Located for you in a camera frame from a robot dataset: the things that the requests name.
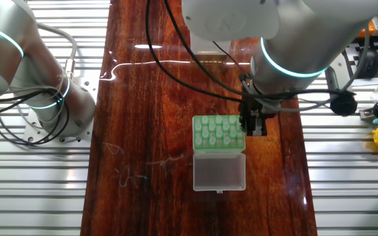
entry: transparent box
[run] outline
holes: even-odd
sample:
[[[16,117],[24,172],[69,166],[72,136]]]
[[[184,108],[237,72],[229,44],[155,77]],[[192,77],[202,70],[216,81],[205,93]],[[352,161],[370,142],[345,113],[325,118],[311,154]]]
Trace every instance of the transparent box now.
[[[242,153],[194,155],[195,191],[243,191],[246,189],[246,156]]]

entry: teal light ring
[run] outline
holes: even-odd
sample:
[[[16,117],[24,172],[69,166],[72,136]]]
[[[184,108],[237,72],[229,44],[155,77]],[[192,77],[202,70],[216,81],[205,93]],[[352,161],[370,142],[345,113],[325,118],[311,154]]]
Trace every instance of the teal light ring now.
[[[14,41],[14,39],[11,39],[8,35],[3,33],[2,31],[0,31],[0,37],[3,37],[4,39],[10,41],[10,43],[12,43],[20,51],[21,58],[24,57],[23,49],[20,47],[20,45],[16,41]]]
[[[265,43],[264,43],[264,39],[263,38],[261,38],[261,48],[262,48],[263,56],[266,58],[266,60],[268,61],[269,64],[271,64],[279,72],[282,72],[282,73],[284,73],[286,75],[289,75],[289,76],[292,76],[292,77],[309,78],[309,77],[318,76],[321,73],[325,72],[325,70],[327,70],[328,67],[329,67],[328,66],[325,69],[323,69],[323,70],[321,70],[319,72],[316,72],[316,73],[296,73],[296,72],[289,71],[288,69],[285,69],[285,68],[281,67],[275,61],[273,61],[273,59],[271,59],[271,57],[269,56],[269,54],[267,53],[267,51],[265,49]]]
[[[68,94],[68,91],[70,90],[70,80],[69,79],[67,79],[68,80],[68,85],[67,85],[67,87],[66,87],[66,90],[65,90],[65,93],[62,95],[62,97],[63,98],[65,98],[65,96]],[[33,107],[33,106],[29,106],[30,108],[33,108],[33,109],[47,109],[47,108],[51,108],[51,107],[53,107],[53,106],[55,106],[56,105],[56,103],[58,103],[58,102],[61,102],[62,101],[62,98],[59,98],[59,100],[57,101],[57,102],[54,102],[54,103],[52,103],[51,105],[49,105],[49,106],[45,106],[45,107],[41,107],[41,108],[36,108],[36,107]]]

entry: wooden table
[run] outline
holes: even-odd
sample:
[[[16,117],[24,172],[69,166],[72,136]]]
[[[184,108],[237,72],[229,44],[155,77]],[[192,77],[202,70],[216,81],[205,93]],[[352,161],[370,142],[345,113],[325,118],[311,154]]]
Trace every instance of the wooden table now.
[[[189,41],[180,1],[171,6]],[[317,235],[298,114],[269,119],[267,137],[247,138],[245,191],[193,190],[192,117],[238,114],[238,104],[176,84],[147,49],[135,48],[147,44],[145,7],[133,0],[110,7],[81,235]],[[173,75],[231,96],[191,62],[161,0],[152,1],[150,32]],[[257,42],[235,41],[230,53],[249,62]],[[241,89],[236,66],[208,65]]]

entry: gray robot arm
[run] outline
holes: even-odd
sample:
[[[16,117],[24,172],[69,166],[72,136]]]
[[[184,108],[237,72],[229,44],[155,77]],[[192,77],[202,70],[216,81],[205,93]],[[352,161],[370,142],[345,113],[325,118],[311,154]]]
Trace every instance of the gray robot arm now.
[[[252,31],[261,37],[244,92],[275,94],[304,90],[325,72],[378,15],[378,0],[183,0],[182,13],[189,30],[206,40],[243,39]],[[266,135],[264,120],[282,110],[281,100],[243,99],[247,135]]]
[[[70,111],[70,120],[62,136],[73,136],[93,120],[95,101],[71,80],[70,70],[67,73],[62,68],[41,40],[29,6],[23,0],[0,0],[0,95],[7,89],[60,88]],[[32,91],[14,94],[20,96],[29,92]],[[56,100],[50,94],[40,94],[26,103],[47,130],[53,128],[53,118],[59,112],[61,120],[66,119],[66,106],[59,111]]]

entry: cable connector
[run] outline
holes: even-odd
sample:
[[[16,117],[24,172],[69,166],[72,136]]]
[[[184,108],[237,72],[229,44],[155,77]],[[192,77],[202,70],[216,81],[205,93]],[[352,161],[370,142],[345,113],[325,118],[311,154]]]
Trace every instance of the cable connector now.
[[[69,79],[74,78],[75,60],[68,59],[65,64],[65,72]]]

